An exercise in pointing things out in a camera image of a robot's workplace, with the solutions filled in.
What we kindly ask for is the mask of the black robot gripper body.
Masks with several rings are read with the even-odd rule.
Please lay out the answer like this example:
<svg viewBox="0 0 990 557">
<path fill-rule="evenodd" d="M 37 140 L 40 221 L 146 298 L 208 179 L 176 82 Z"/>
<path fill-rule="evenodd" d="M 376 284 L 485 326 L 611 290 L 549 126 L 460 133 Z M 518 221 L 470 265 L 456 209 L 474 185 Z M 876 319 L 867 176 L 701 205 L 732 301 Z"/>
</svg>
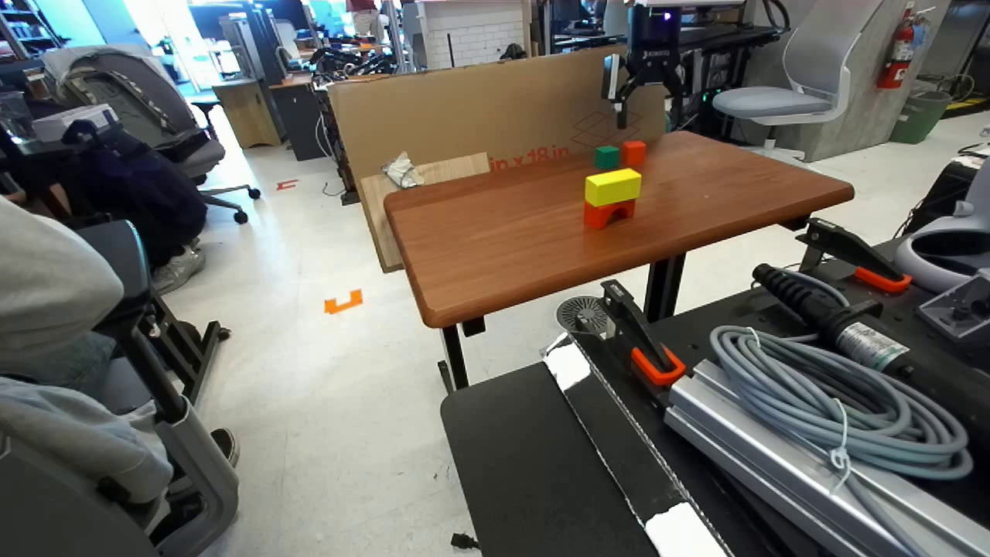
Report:
<svg viewBox="0 0 990 557">
<path fill-rule="evenodd" d="M 674 5 L 635 4 L 629 12 L 629 69 L 638 82 L 677 82 L 679 12 Z"/>
</svg>

